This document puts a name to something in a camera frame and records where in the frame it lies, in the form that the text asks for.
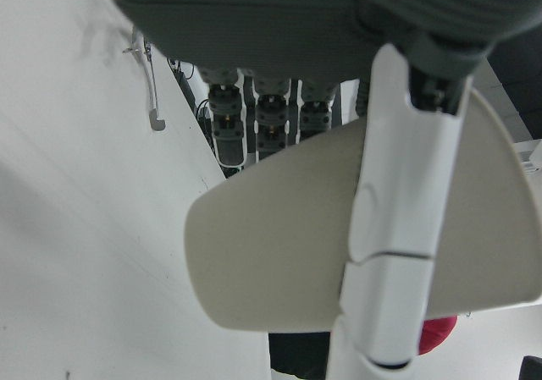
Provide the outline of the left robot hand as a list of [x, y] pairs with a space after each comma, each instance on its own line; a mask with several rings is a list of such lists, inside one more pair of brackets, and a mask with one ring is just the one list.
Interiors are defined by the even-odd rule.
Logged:
[[208, 84], [185, 257], [224, 328], [330, 332], [330, 379], [410, 379], [423, 321], [541, 295], [541, 221], [473, 72], [541, 0], [114, 0]]

